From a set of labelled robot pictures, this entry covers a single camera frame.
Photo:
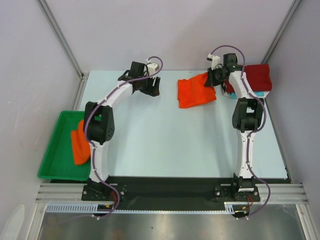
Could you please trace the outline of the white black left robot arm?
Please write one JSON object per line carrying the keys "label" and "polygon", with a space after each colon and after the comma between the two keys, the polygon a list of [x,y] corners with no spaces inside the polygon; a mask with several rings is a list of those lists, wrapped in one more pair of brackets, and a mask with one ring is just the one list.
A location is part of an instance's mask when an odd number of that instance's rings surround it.
{"label": "white black left robot arm", "polygon": [[139,91],[151,97],[160,94],[162,63],[154,63],[149,58],[146,63],[133,61],[117,80],[115,87],[97,102],[89,101],[85,105],[83,132],[90,147],[90,174],[83,187],[83,201],[105,201],[115,193],[108,183],[108,148],[115,133],[114,111],[134,92]]}

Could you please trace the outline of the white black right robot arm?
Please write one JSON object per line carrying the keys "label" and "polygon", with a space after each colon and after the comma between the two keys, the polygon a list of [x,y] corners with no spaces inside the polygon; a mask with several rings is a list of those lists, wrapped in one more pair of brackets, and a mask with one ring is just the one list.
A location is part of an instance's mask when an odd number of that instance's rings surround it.
{"label": "white black right robot arm", "polygon": [[232,115],[232,126],[236,130],[237,165],[230,185],[218,185],[214,188],[215,200],[244,202],[259,200],[256,176],[253,172],[253,146],[256,133],[265,124],[264,100],[258,98],[248,82],[245,68],[238,64],[234,53],[219,56],[208,54],[211,66],[207,70],[205,87],[215,87],[229,83],[237,97]]}

